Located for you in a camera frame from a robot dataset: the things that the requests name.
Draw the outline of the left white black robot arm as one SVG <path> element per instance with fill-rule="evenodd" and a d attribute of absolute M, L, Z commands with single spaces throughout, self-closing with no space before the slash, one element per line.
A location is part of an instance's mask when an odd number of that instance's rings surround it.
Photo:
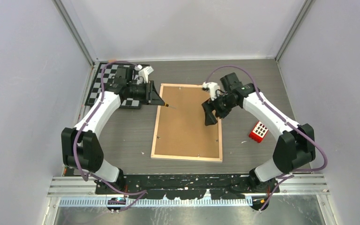
<path fill-rule="evenodd" d="M 150 65 L 117 66 L 113 79 L 103 85 L 103 91 L 86 116 L 73 128 L 62 130 L 64 165 L 107 181 L 107 188 L 114 194 L 124 190 L 123 171 L 105 160 L 98 138 L 111 115 L 130 98 L 142 105 L 166 105 L 149 79 L 152 72 Z"/>

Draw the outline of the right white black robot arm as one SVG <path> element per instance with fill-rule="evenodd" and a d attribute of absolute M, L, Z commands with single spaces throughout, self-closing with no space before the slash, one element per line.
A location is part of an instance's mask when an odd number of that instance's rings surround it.
<path fill-rule="evenodd" d="M 204 82 L 202 90 L 210 97 L 202 103 L 206 126 L 215 125 L 239 106 L 255 116 L 277 139 L 272 157 L 249 172 L 249 187 L 262 192 L 268 181 L 290 173 L 315 159 L 314 130 L 300 125 L 280 112 L 253 83 L 243 84 L 235 73 L 220 79 L 223 90 L 215 82 Z"/>

